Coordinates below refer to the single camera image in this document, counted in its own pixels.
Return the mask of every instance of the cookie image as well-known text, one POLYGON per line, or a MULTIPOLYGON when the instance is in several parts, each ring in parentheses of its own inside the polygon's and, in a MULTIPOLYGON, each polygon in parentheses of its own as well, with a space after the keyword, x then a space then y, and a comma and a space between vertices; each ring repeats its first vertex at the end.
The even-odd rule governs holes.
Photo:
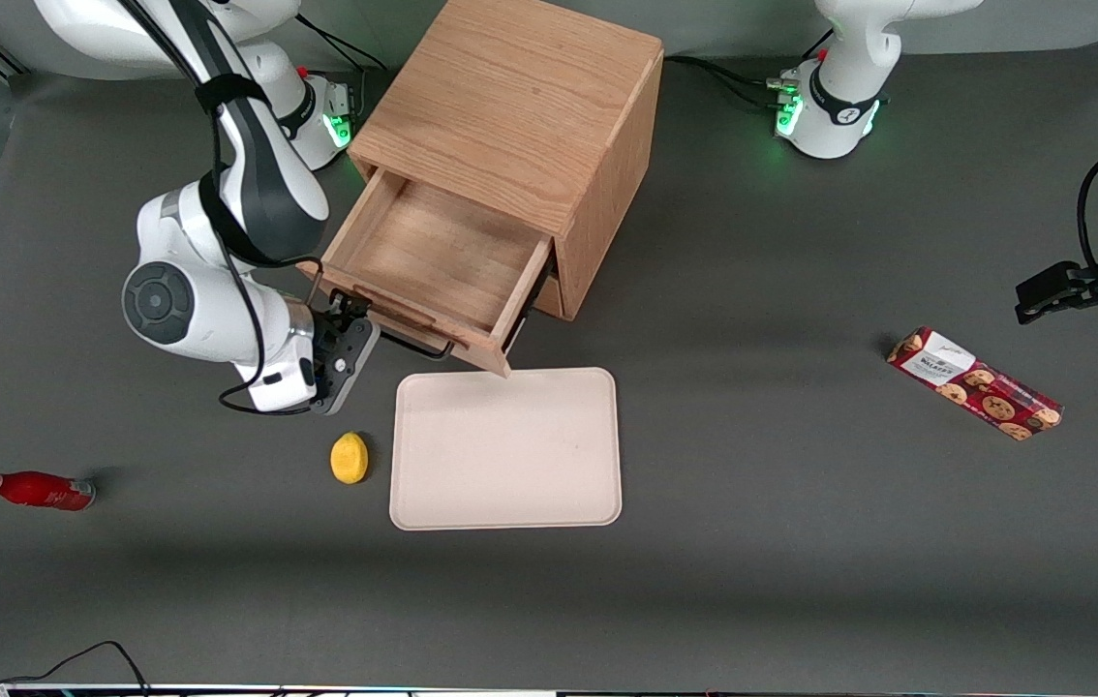
POLYGON ((988 394, 983 402, 979 402, 979 405, 984 406, 984 412, 987 412, 988 416, 1002 420, 1002 423, 1008 423, 1013 418, 1013 406, 1000 397, 993 397, 991 394, 988 394))
POLYGON ((1027 440, 1031 438, 1031 431, 1020 427, 1017 423, 1002 423, 997 428, 1001 429, 1005 436, 1009 436, 1013 440, 1027 440))
POLYGON ((963 405, 966 402, 966 391, 962 389, 961 384, 944 383, 938 387, 938 393, 955 405, 963 405))
POLYGON ((986 387, 994 380, 996 380, 996 376, 986 370, 970 371, 970 373, 962 375, 962 381, 972 387, 986 387))
POLYGON ((894 348, 894 352, 889 353, 889 358, 886 358, 887 362, 893 363, 898 357, 905 353, 914 353, 918 349, 923 349, 923 340, 920 339, 920 335, 912 334, 906 337, 901 344, 898 344, 894 348))
POLYGON ((1027 419, 1027 423, 1031 423, 1031 419, 1035 419, 1041 424, 1037 428, 1049 429, 1061 423, 1061 414, 1057 414, 1054 409, 1040 409, 1035 414, 1032 414, 1031 418, 1027 419))

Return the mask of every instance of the black strap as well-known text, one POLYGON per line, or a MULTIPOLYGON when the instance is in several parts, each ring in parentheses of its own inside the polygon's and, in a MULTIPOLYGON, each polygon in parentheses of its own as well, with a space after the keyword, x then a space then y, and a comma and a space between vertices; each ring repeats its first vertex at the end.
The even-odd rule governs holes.
POLYGON ((223 252, 229 250, 235 257, 239 257, 254 267, 282 266, 282 261, 270 259, 265 252, 257 250, 251 239, 248 238, 248 234, 244 233, 239 221, 235 220, 231 209, 227 209, 226 204, 222 202, 222 195, 217 194, 217 188, 213 186, 213 172, 201 177, 199 191, 204 216, 209 217, 209 224, 213 225, 213 229, 222 235, 222 243, 226 246, 225 250, 222 250, 223 252))
POLYGON ((808 87, 811 99, 822 110, 828 111, 829 119, 832 120, 833 125, 856 123, 867 113, 867 110, 872 109, 872 105, 876 103, 876 99, 881 98, 881 94, 876 94, 871 99, 864 99, 862 102, 847 102, 845 99, 838 99, 829 94, 828 91, 825 91, 824 83, 820 82, 820 66, 816 66, 816 69, 811 70, 811 79, 808 87))
POLYGON ((260 99, 269 104, 265 89, 243 75, 220 75, 195 88, 195 101, 201 103, 204 113, 210 116, 217 114, 217 106, 244 98, 260 99))
POLYGON ((304 80, 304 99, 301 99, 300 105, 295 108, 295 111, 292 111, 290 114, 279 119, 278 125, 287 128, 288 140, 293 140, 293 138, 300 134, 300 127, 309 123, 309 120, 313 117, 314 113, 315 89, 313 89, 313 86, 309 85, 309 82, 304 80))

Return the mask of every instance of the green led light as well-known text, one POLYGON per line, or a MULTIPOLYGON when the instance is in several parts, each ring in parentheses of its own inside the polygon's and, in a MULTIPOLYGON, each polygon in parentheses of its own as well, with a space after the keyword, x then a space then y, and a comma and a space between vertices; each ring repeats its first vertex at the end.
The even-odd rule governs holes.
POLYGON ((783 113, 777 116, 777 132, 789 137, 794 133, 794 125, 798 124, 798 115, 803 113, 803 98, 794 95, 789 104, 783 106, 783 113))
POLYGON ((881 110, 881 99, 877 99, 876 103, 872 105, 872 115, 867 116, 867 125, 863 127, 863 134, 867 135, 872 133, 872 126, 876 123, 876 111, 881 110))
POLYGON ((338 147, 346 147, 350 143, 350 119, 347 116, 333 116, 321 114, 324 127, 329 132, 333 144, 338 147))

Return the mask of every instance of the gray table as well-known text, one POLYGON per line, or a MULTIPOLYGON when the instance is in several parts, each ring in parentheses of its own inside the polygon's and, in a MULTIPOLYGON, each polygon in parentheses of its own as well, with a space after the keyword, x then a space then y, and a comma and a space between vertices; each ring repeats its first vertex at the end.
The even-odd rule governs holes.
MULTIPOLYGON (((818 162, 669 66, 583 313, 533 316, 512 353, 615 374, 623 516, 413 535, 386 515, 394 389, 463 366, 385 345, 333 418, 214 405, 229 366, 119 312, 137 207, 209 165, 186 86, 19 83, 0 471, 92 473, 103 499, 0 499, 0 675, 111 638, 158 683, 1098 693, 1098 310, 1012 313, 1078 255, 1098 47, 908 58, 889 91, 871 140, 818 162), (1057 397, 1062 427, 1015 442, 886 367, 921 324, 1057 397), (346 430, 374 451, 362 486, 329 476, 346 430)), ((360 181, 321 178, 333 228, 360 181)), ((63 679, 127 676, 98 656, 63 679)))

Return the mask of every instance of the red packaging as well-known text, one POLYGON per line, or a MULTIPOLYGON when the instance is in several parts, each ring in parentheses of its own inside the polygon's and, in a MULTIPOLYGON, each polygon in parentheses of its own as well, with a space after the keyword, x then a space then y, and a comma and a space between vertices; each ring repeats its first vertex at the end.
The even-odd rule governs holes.
POLYGON ((979 361, 946 337, 921 326, 889 353, 899 371, 995 425, 1013 440, 1027 440, 1061 423, 1061 405, 979 361))
POLYGON ((97 496, 92 482, 45 472, 0 473, 0 496, 21 506, 83 511, 97 496))

